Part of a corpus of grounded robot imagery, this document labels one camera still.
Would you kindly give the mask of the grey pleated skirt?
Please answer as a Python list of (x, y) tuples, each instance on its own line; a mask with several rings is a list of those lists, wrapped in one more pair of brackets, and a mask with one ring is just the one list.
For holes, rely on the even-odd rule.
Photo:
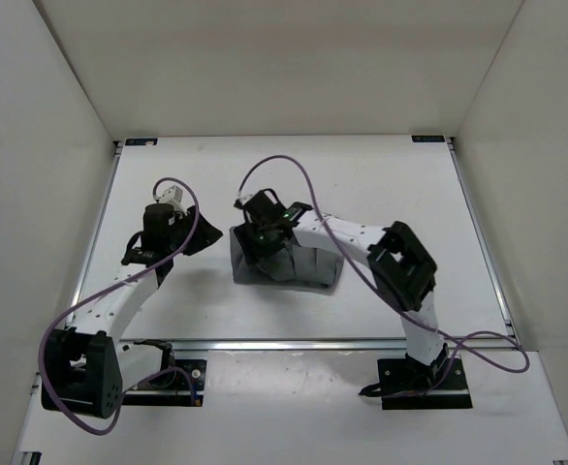
[(238, 285), (264, 285), (309, 292), (332, 292), (344, 265), (341, 255), (317, 248), (286, 245), (275, 255), (247, 264), (230, 228), (230, 257), (233, 281)]

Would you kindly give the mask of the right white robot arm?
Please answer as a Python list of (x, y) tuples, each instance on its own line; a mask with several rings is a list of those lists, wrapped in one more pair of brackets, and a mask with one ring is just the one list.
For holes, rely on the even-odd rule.
[(442, 378), (446, 349), (433, 296), (437, 265), (406, 224), (368, 226), (320, 215), (302, 202), (285, 206), (272, 189), (239, 197), (235, 207), (243, 214), (231, 232), (238, 275), (330, 289), (345, 259), (365, 266), (374, 289), (401, 315), (409, 379), (430, 388)]

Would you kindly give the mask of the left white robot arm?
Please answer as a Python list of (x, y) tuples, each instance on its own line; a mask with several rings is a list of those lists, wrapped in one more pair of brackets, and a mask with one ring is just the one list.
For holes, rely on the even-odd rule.
[(146, 378), (156, 386), (170, 383), (176, 373), (171, 343), (125, 343), (123, 334), (172, 270), (174, 253), (195, 255), (222, 235), (194, 206), (181, 211), (167, 203), (148, 205), (142, 230), (127, 243), (113, 291), (96, 298), (66, 328), (50, 332), (43, 351), (44, 408), (108, 419), (124, 393)]

